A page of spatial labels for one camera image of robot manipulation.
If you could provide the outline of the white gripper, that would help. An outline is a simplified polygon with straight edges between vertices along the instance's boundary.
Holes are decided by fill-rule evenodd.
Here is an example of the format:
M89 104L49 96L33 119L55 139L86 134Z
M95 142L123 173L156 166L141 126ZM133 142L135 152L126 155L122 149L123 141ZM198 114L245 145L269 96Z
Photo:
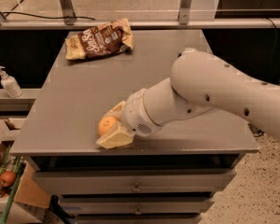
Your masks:
M105 113L106 117L121 119L111 125L104 125L100 129L100 138L96 144L110 149L129 145L135 135L147 137L158 132L161 126L155 124L146 112L144 94L146 89L141 89L129 96L125 101L119 102Z

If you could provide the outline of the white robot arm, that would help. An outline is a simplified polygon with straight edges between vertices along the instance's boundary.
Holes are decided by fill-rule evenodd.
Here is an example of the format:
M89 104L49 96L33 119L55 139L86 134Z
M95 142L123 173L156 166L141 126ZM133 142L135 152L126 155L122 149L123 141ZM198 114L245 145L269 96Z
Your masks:
M245 119L280 141L280 86L254 79L217 56L187 49L168 78L137 91L99 122L96 144L110 149L149 136L169 122L213 108Z

